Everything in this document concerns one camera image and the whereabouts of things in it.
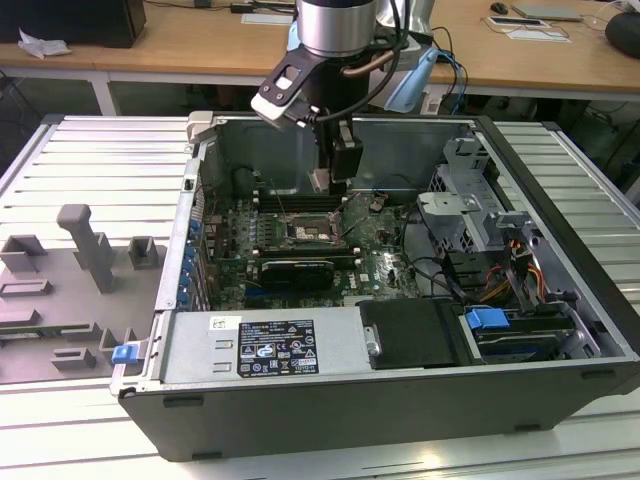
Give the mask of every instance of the computer mouse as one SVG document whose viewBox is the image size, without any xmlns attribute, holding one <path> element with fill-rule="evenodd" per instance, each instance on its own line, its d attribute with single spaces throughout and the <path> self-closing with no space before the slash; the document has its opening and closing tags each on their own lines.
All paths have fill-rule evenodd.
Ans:
<svg viewBox="0 0 640 480">
<path fill-rule="evenodd" d="M 498 15 L 506 15 L 509 13 L 509 9 L 502 2 L 494 2 L 491 4 L 491 10 L 496 12 Z"/>
</svg>

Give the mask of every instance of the paper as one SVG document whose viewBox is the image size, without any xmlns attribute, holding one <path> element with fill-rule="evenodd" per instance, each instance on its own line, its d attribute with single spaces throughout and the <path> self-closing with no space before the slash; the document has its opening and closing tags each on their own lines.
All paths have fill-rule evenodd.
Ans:
<svg viewBox="0 0 640 480">
<path fill-rule="evenodd" d="M 71 53 L 71 50 L 67 48 L 67 44 L 62 40 L 40 40 L 27 35 L 22 30 L 20 30 L 20 38 L 22 40 L 18 42 L 18 46 L 40 60 L 44 60 L 45 55 L 66 55 Z"/>
<path fill-rule="evenodd" d="M 538 40 L 540 42 L 571 42 L 561 32 L 547 32 L 542 30 L 529 30 L 520 28 L 515 31 L 503 30 L 512 40 Z"/>
<path fill-rule="evenodd" d="M 271 15 L 268 13 L 245 13 L 242 15 L 242 23 L 258 25 L 291 25 L 291 15 Z"/>
</svg>

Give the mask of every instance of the blue cable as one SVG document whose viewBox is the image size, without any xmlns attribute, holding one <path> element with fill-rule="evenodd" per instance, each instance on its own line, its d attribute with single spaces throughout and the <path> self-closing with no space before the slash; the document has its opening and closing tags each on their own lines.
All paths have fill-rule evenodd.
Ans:
<svg viewBox="0 0 640 480">
<path fill-rule="evenodd" d="M 456 100 L 456 104 L 453 107 L 453 110 L 451 110 L 451 114 L 455 115 L 456 113 L 458 113 L 458 109 L 462 106 L 462 99 L 464 97 L 464 91 L 466 89 L 466 81 L 462 73 L 462 69 L 460 68 L 460 64 L 456 62 L 451 55 L 443 52 L 442 50 L 440 50 L 440 55 L 442 55 L 451 64 L 451 66 L 456 71 L 456 75 L 460 79 L 460 91 L 458 92 L 458 98 Z"/>
</svg>

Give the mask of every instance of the desk leg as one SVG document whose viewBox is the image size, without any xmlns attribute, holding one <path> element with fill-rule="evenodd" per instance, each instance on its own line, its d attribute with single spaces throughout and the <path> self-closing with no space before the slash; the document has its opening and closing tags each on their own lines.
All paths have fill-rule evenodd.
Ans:
<svg viewBox="0 0 640 480">
<path fill-rule="evenodd" d="M 109 86 L 109 76 L 103 72 L 96 73 L 98 75 L 95 75 L 90 82 L 93 85 L 98 105 L 100 105 L 100 113 L 105 116 L 120 115 L 120 107 Z"/>
</svg>

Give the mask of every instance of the black box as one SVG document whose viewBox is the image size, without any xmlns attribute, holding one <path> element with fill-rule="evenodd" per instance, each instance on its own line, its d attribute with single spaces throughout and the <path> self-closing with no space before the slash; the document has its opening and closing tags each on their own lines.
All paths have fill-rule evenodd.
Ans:
<svg viewBox="0 0 640 480">
<path fill-rule="evenodd" d="M 0 41 L 18 29 L 43 40 L 130 48 L 147 18 L 143 0 L 0 0 Z"/>
</svg>

